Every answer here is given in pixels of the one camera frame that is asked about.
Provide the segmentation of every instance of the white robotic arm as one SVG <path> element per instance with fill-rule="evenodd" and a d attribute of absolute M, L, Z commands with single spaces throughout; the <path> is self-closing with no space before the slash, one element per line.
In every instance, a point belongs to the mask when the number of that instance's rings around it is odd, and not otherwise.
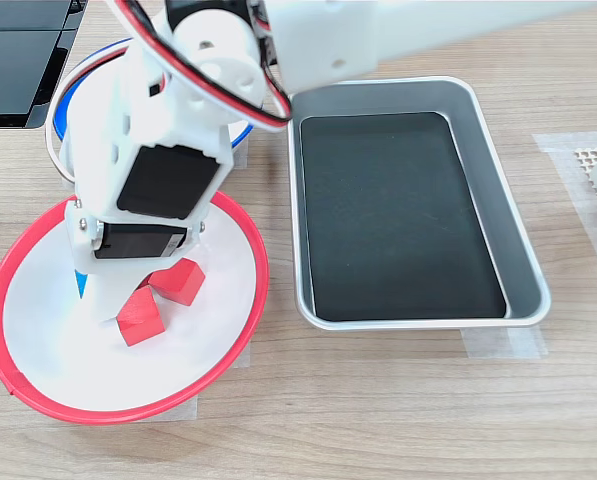
<path fill-rule="evenodd" d="M 89 276 L 83 308 L 101 321 L 148 274 L 198 243 L 209 202 L 233 167 L 228 124 L 245 118 L 278 130 L 289 120 L 287 96 L 269 73 L 273 59 L 295 93 L 589 5 L 168 0 L 150 22 L 133 0 L 108 3 L 133 41 L 81 64 L 52 100 L 55 107 L 89 75 L 70 102 L 58 166 L 78 197 L 65 218 L 74 265 Z M 267 88 L 282 115 L 259 107 Z"/>

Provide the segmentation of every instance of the red and white wire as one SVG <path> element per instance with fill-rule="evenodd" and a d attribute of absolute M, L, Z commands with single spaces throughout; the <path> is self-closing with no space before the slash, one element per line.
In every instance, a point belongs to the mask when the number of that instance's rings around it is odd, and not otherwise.
<path fill-rule="evenodd" d="M 150 52 L 164 69 L 204 98 L 266 130 L 282 130 L 291 119 L 291 104 L 287 96 L 270 79 L 268 72 L 265 72 L 267 83 L 273 94 L 276 107 L 282 112 L 282 117 L 265 112 L 243 99 L 239 100 L 237 96 L 217 86 L 199 70 L 189 68 L 188 65 L 181 62 L 176 55 L 163 48 L 161 40 L 155 38 L 148 31 L 126 0 L 107 0 L 107 4 L 131 36 Z"/>

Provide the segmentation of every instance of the red cube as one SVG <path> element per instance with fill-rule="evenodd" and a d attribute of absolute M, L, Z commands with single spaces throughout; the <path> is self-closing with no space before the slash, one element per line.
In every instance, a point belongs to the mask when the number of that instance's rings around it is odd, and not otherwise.
<path fill-rule="evenodd" d="M 149 287 L 136 290 L 122 307 L 116 320 L 120 333 L 130 347 L 165 331 L 158 305 Z"/>
<path fill-rule="evenodd" d="M 196 262 L 183 258 L 169 270 L 154 272 L 149 285 L 164 298 L 189 306 L 196 298 L 205 274 Z"/>

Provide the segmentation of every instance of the silver tray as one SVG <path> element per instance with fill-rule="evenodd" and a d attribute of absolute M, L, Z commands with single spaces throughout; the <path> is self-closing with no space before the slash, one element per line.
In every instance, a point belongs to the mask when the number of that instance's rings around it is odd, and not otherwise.
<path fill-rule="evenodd" d="M 300 313 L 325 330 L 449 329 L 522 327 L 548 313 L 551 295 L 500 161 L 469 85 L 449 77 L 353 81 L 297 94 L 288 128 L 289 171 L 296 303 Z M 371 319 L 330 321 L 319 318 L 314 304 L 301 124 L 311 117 L 433 112 L 449 124 L 471 200 L 506 302 L 501 318 Z"/>

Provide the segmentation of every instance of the wood grain surface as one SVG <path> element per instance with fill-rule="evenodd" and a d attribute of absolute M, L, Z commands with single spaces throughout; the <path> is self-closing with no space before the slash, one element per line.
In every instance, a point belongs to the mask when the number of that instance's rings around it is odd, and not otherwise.
<path fill-rule="evenodd" d="M 151 2 L 150 8 L 156 8 Z M 124 32 L 91 1 L 71 68 Z M 4 479 L 597 479 L 597 256 L 532 134 L 597 130 L 597 7 L 382 66 L 475 89 L 545 270 L 541 360 L 478 360 L 459 331 L 331 334 L 294 305 L 287 145 L 256 130 L 224 190 L 271 262 L 251 366 L 198 399 L 198 418 L 112 427 L 44 417 L 0 382 Z M 62 189 L 41 130 L 0 130 L 0 260 Z"/>

